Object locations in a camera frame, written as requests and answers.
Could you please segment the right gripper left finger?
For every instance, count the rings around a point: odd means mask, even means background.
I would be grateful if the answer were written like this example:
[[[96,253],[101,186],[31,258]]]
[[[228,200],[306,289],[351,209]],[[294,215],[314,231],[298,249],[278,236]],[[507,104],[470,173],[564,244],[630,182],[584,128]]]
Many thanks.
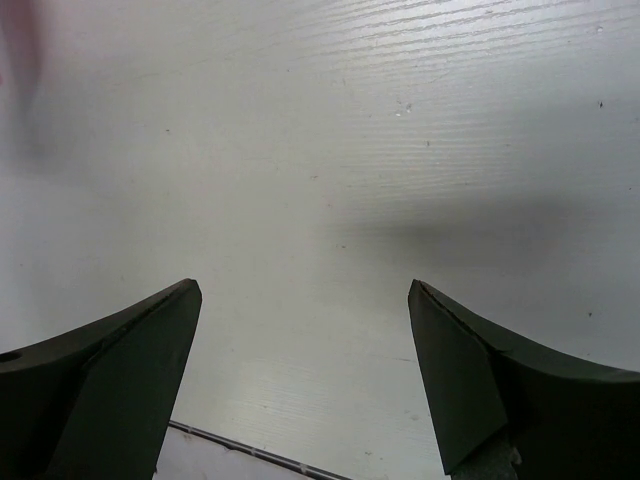
[[[4,479],[150,479],[202,305],[182,280],[1,355]]]

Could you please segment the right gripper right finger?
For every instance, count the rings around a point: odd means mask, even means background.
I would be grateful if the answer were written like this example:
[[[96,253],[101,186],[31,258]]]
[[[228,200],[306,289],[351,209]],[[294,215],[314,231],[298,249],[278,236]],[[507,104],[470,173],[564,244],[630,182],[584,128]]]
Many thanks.
[[[639,376],[536,343],[414,281],[418,364],[453,479],[635,479]]]

